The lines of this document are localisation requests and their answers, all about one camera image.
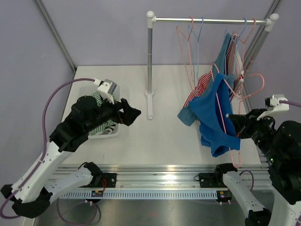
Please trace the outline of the bright blue tank top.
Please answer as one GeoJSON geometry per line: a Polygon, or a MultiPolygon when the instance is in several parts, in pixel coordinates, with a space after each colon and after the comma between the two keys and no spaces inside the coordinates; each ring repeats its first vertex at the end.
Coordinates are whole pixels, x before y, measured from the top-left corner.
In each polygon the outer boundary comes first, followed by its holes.
{"type": "Polygon", "coordinates": [[[208,93],[193,98],[189,107],[200,121],[201,144],[210,147],[211,155],[218,157],[227,151],[239,150],[241,139],[230,115],[233,114],[229,87],[222,73],[216,75],[208,93]]]}

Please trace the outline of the green white striped tank top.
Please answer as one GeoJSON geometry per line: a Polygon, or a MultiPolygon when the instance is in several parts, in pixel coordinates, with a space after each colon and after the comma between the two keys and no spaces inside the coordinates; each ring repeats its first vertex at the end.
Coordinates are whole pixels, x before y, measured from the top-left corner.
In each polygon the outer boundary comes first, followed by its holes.
{"type": "MultiPolygon", "coordinates": [[[[91,96],[96,100],[97,105],[101,106],[103,103],[103,98],[98,92],[95,92],[91,94],[91,96]]],[[[112,120],[107,121],[106,123],[102,124],[101,126],[97,127],[93,131],[89,133],[90,136],[96,136],[96,135],[109,135],[111,134],[116,127],[116,123],[112,120]]]]}

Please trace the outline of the pink plastic hanger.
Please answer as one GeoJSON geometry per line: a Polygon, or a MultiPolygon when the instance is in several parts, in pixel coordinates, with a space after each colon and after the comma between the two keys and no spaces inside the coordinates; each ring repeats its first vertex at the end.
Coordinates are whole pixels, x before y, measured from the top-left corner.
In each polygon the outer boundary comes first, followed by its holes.
{"type": "MultiPolygon", "coordinates": [[[[259,73],[255,73],[255,74],[251,74],[249,75],[249,77],[254,77],[254,76],[258,76],[261,78],[261,81],[262,81],[262,85],[261,85],[261,88],[259,90],[257,90],[256,92],[254,93],[251,93],[251,94],[247,94],[246,96],[241,96],[241,93],[243,92],[243,85],[244,85],[244,81],[243,79],[241,80],[241,83],[240,85],[238,86],[238,90],[237,92],[235,92],[231,86],[228,84],[228,82],[224,79],[224,83],[227,85],[228,87],[228,90],[230,91],[231,95],[230,95],[230,103],[231,103],[231,108],[233,108],[233,106],[237,106],[238,107],[238,114],[241,113],[241,105],[243,103],[243,101],[247,100],[249,97],[261,92],[264,88],[264,85],[265,85],[265,80],[264,80],[264,77],[259,74],[259,73]]],[[[229,152],[230,152],[230,156],[231,156],[231,160],[232,160],[232,164],[234,167],[236,168],[240,168],[241,167],[241,153],[240,151],[238,150],[238,165],[235,164],[235,161],[234,161],[234,156],[233,156],[233,153],[232,153],[232,150],[229,148],[229,152]]]]}
{"type": "Polygon", "coordinates": [[[191,90],[195,90],[195,79],[193,75],[192,69],[192,57],[191,57],[191,49],[190,49],[190,37],[192,35],[192,31],[194,28],[194,20],[192,16],[189,16],[189,25],[191,27],[187,32],[184,32],[179,25],[176,26],[176,34],[178,38],[178,43],[180,47],[180,53],[183,60],[183,65],[185,68],[186,76],[188,78],[188,82],[191,90]]]}
{"type": "Polygon", "coordinates": [[[234,46],[233,46],[233,51],[234,53],[232,54],[232,66],[233,68],[231,69],[231,72],[235,75],[235,80],[234,80],[234,91],[237,92],[238,86],[241,83],[241,80],[244,79],[244,62],[245,62],[245,49],[246,49],[246,44],[249,40],[249,37],[253,33],[255,27],[256,27],[256,18],[252,18],[252,29],[250,30],[249,34],[246,36],[245,39],[241,39],[242,34],[244,33],[245,27],[247,25],[247,19],[245,18],[245,26],[240,33],[240,35],[237,35],[236,38],[234,39],[234,46]],[[243,53],[242,57],[240,56],[239,50],[238,50],[238,44],[239,43],[243,44],[243,53]]]}

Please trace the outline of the teal blue tank top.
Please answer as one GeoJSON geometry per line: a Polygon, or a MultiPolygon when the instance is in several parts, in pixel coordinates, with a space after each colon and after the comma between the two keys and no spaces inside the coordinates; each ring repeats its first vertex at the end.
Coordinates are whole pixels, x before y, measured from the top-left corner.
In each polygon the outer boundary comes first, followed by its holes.
{"type": "MultiPolygon", "coordinates": [[[[214,61],[217,68],[219,69],[219,72],[225,73],[225,55],[228,49],[228,45],[231,38],[230,33],[226,33],[221,50],[219,52],[219,55],[217,59],[214,61]]],[[[213,66],[213,69],[210,69],[208,73],[203,74],[199,79],[196,86],[196,89],[191,91],[191,93],[188,95],[186,101],[184,102],[183,108],[178,113],[177,117],[178,119],[186,126],[191,126],[194,121],[198,121],[198,117],[193,113],[191,110],[189,103],[193,100],[193,98],[203,95],[204,93],[207,94],[210,90],[210,86],[213,83],[212,76],[216,78],[218,74],[217,69],[215,66],[213,66]]]]}

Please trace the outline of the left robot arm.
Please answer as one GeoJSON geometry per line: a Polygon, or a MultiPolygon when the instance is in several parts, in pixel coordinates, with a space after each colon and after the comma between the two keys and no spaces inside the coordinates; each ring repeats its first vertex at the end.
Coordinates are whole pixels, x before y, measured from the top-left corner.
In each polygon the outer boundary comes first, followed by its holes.
{"type": "Polygon", "coordinates": [[[32,167],[14,184],[4,185],[1,193],[12,201],[15,218],[35,218],[41,215],[65,192],[76,187],[97,187],[102,181],[102,171],[93,162],[84,164],[84,171],[71,175],[71,181],[59,181],[48,186],[48,178],[58,166],[88,140],[88,134],[98,126],[112,120],[115,124],[130,126],[141,111],[132,108],[126,99],[108,99],[98,106],[92,96],[82,96],[71,107],[70,114],[57,125],[49,140],[44,141],[42,154],[32,167]]]}

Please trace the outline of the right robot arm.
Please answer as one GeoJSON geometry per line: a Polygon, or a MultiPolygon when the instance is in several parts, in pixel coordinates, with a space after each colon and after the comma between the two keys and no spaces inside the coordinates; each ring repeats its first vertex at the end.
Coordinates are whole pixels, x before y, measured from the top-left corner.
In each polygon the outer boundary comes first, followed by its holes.
{"type": "Polygon", "coordinates": [[[242,181],[231,163],[219,164],[214,183],[226,186],[245,215],[246,226],[299,226],[301,224],[301,125],[285,121],[274,128],[274,118],[258,117],[266,109],[229,116],[240,139],[250,138],[265,155],[274,189],[273,209],[265,208],[242,181]]]}

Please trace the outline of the red white striped tank top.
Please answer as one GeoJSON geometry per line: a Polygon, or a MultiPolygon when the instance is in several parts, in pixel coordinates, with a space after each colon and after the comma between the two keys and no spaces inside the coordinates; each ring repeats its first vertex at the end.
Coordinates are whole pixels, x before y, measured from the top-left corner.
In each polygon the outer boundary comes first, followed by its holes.
{"type": "Polygon", "coordinates": [[[224,73],[234,79],[232,88],[234,91],[238,90],[241,82],[244,80],[244,70],[242,60],[239,53],[236,51],[236,43],[238,35],[235,33],[231,35],[226,33],[218,57],[214,61],[216,68],[210,69],[208,73],[203,74],[198,78],[198,82],[193,91],[189,94],[184,107],[186,107],[193,98],[204,94],[209,90],[209,84],[212,83],[212,76],[216,76],[218,72],[224,73]]]}

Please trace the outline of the white plastic basket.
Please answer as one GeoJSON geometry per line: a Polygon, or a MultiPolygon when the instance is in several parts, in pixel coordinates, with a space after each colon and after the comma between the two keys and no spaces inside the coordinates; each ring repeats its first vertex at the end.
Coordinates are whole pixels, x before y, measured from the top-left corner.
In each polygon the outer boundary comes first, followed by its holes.
{"type": "MultiPolygon", "coordinates": [[[[81,96],[91,96],[91,94],[97,92],[97,87],[95,85],[85,85],[79,89],[79,97],[81,96]]],[[[119,134],[120,132],[120,127],[116,123],[116,127],[114,131],[109,134],[109,135],[96,135],[96,136],[90,136],[88,135],[89,139],[100,139],[100,138],[110,138],[110,137],[115,137],[119,134]]]]}

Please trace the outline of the white metal clothes rack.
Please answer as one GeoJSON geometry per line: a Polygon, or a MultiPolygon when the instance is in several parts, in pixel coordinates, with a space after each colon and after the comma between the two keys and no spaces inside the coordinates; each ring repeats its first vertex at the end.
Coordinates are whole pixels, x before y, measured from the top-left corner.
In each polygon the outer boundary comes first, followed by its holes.
{"type": "Polygon", "coordinates": [[[156,17],[153,11],[148,11],[147,14],[147,89],[145,96],[147,99],[147,115],[148,119],[152,120],[154,116],[153,97],[154,91],[152,88],[152,41],[153,41],[153,26],[159,22],[177,22],[177,23],[192,23],[192,24],[243,24],[243,25],[262,25],[264,30],[259,34],[259,39],[250,46],[250,54],[246,58],[246,65],[243,67],[245,72],[250,71],[263,43],[265,42],[269,32],[273,29],[275,23],[279,20],[279,14],[273,13],[264,20],[242,20],[242,19],[193,19],[193,18],[161,18],[156,17]]]}

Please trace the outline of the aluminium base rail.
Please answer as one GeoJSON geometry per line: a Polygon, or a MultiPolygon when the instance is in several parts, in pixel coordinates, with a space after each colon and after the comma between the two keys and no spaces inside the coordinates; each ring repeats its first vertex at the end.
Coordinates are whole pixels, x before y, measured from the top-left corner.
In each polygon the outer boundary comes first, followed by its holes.
{"type": "MultiPolygon", "coordinates": [[[[198,173],[213,172],[215,169],[215,166],[201,165],[98,166],[103,172],[117,174],[117,190],[193,190],[199,188],[199,182],[195,180],[198,173]]],[[[63,164],[50,176],[50,180],[66,178],[77,168],[75,164],[63,164]]],[[[255,190],[270,189],[271,181],[266,167],[247,166],[238,170],[250,170],[253,173],[255,190]]]]}

